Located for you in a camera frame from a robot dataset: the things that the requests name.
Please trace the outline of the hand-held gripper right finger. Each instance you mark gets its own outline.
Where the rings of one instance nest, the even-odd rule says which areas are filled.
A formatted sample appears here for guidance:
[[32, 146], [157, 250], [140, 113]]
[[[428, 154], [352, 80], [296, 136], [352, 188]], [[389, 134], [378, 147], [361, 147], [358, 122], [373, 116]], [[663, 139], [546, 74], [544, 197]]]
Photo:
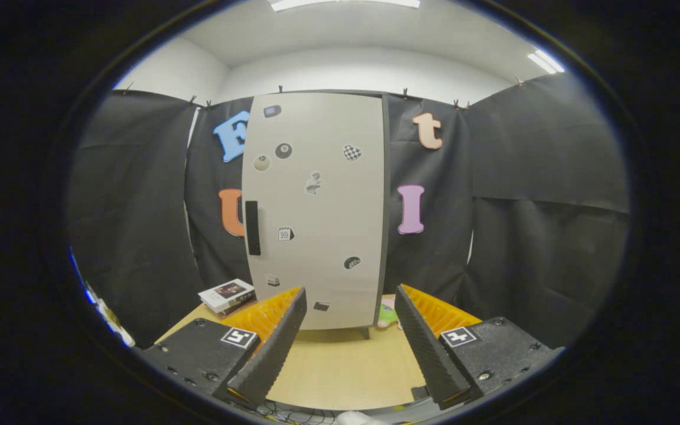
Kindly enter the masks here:
[[427, 393], [443, 410], [517, 384], [559, 355], [507, 318], [481, 320], [407, 285], [397, 287], [394, 309]]

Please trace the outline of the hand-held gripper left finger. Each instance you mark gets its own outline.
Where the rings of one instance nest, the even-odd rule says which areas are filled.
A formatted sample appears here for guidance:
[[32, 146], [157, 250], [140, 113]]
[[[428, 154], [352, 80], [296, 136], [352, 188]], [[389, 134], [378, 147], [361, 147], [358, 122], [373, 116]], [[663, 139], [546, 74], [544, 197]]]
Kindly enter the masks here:
[[140, 354], [187, 390], [256, 409], [280, 375], [306, 311], [305, 288], [296, 287], [222, 321], [194, 318]]

